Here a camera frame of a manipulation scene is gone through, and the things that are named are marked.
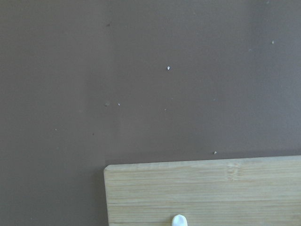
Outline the white ceramic spoon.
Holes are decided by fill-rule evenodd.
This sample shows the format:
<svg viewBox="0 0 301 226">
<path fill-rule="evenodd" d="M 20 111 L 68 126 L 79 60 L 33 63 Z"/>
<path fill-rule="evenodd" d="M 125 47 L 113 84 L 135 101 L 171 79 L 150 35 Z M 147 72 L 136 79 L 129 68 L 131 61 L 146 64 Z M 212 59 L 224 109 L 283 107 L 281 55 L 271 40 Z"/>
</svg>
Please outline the white ceramic spoon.
<svg viewBox="0 0 301 226">
<path fill-rule="evenodd" d="M 188 226 L 188 221 L 183 215 L 175 215 L 172 219 L 171 226 Z"/>
</svg>

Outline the bamboo cutting board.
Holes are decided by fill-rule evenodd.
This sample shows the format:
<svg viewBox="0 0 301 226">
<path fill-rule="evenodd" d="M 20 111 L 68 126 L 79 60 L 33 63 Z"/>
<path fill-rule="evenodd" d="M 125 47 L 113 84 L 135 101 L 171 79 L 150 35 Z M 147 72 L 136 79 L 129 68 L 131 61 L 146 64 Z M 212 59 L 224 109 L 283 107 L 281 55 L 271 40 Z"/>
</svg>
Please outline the bamboo cutting board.
<svg viewBox="0 0 301 226">
<path fill-rule="evenodd" d="M 299 156 L 109 165 L 111 226 L 298 226 Z"/>
</svg>

